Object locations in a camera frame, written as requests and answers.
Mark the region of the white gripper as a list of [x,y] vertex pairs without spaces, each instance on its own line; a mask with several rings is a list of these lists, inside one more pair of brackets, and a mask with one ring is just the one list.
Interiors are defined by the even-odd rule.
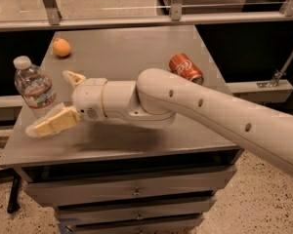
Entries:
[[105,78],[90,78],[65,70],[63,79],[73,89],[74,106],[59,103],[45,116],[37,119],[25,129],[29,137],[46,137],[70,129],[81,121],[95,122],[106,119],[103,107]]

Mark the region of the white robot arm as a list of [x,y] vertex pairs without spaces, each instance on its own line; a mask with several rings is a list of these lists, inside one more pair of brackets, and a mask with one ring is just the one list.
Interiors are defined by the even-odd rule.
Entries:
[[208,89],[163,69],[147,69],[135,81],[86,78],[65,71],[72,105],[58,104],[29,125],[30,137],[45,137],[79,121],[122,119],[145,128],[192,119],[293,177],[293,115]]

